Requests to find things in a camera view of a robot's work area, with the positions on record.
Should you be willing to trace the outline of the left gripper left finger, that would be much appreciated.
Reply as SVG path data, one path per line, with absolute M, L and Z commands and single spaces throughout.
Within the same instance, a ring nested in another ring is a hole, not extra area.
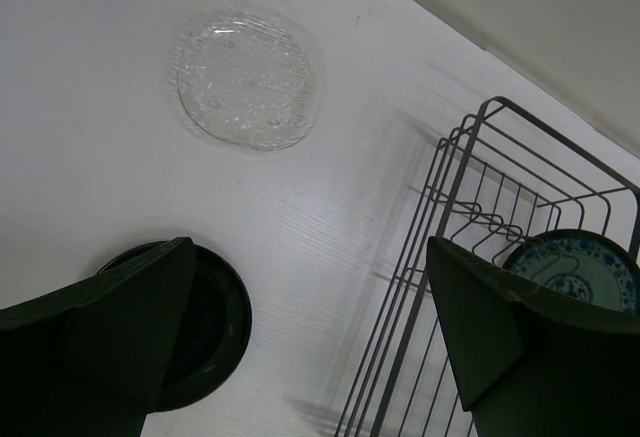
M 138 436 L 195 271 L 179 237 L 1 312 L 4 436 Z

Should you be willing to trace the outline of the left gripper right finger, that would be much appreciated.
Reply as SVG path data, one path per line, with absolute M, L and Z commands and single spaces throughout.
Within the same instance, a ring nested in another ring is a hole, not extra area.
M 567 297 L 442 237 L 427 276 L 480 436 L 636 436 L 639 319 Z

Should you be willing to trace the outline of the blue patterned plate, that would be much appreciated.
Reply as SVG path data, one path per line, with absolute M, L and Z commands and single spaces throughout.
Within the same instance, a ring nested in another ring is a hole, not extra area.
M 588 304 L 639 313 L 639 266 L 614 241 L 591 231 L 559 229 L 528 238 L 503 268 Z

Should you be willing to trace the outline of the black plate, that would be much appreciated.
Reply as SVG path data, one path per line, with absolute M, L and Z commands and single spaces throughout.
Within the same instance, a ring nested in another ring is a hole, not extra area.
M 251 334 L 252 307 L 235 269 L 221 256 L 195 246 L 189 299 L 156 413 L 193 405 L 216 391 L 237 369 Z

